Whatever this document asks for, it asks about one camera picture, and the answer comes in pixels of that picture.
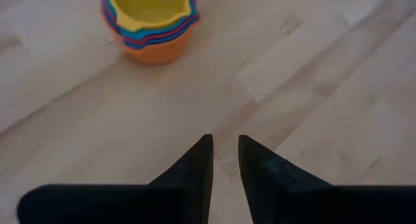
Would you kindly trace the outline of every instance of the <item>stacked plastic cups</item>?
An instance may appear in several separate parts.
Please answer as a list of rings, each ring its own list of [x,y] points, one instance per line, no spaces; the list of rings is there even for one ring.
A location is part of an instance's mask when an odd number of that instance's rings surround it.
[[[145,64],[179,58],[200,20],[196,0],[102,0],[101,12],[124,51]]]

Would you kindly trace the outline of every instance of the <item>wooden floor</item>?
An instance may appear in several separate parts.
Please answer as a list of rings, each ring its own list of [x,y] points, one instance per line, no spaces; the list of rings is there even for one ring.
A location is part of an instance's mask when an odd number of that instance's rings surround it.
[[[205,133],[210,223],[251,223],[240,134],[334,184],[416,184],[416,0],[198,0],[188,52],[163,67],[94,34],[90,0],[56,1],[2,11],[0,223],[41,184],[149,182]]]

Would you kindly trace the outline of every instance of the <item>yellow cup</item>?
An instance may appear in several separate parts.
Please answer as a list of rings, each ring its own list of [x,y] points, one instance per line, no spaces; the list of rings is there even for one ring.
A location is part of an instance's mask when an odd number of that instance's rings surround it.
[[[110,0],[117,24],[131,32],[160,29],[189,16],[189,0]]]

